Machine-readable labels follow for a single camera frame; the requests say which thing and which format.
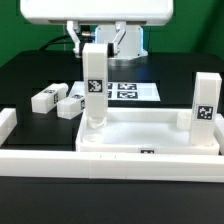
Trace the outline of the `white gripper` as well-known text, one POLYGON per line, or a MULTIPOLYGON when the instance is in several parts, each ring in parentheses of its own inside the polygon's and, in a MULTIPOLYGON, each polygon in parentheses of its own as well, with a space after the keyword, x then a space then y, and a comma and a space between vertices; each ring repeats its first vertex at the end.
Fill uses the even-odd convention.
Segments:
POLYGON ((82 57, 79 24, 115 23, 116 35, 108 44, 108 56, 119 53, 126 23, 163 26, 172 17, 174 0, 20 0, 22 15, 34 24, 65 24, 74 43, 74 54, 82 57))

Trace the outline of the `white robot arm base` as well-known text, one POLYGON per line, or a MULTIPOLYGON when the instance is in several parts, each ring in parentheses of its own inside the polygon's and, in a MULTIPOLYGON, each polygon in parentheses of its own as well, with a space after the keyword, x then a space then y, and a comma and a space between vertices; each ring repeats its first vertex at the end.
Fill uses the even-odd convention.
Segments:
MULTIPOLYGON (((108 44, 116 35, 115 25, 99 25, 92 34, 92 44, 108 44)), ((129 66, 144 61, 148 56, 143 48, 143 29, 139 25, 126 25, 126 34, 119 44, 119 53, 108 58, 109 66, 129 66)))

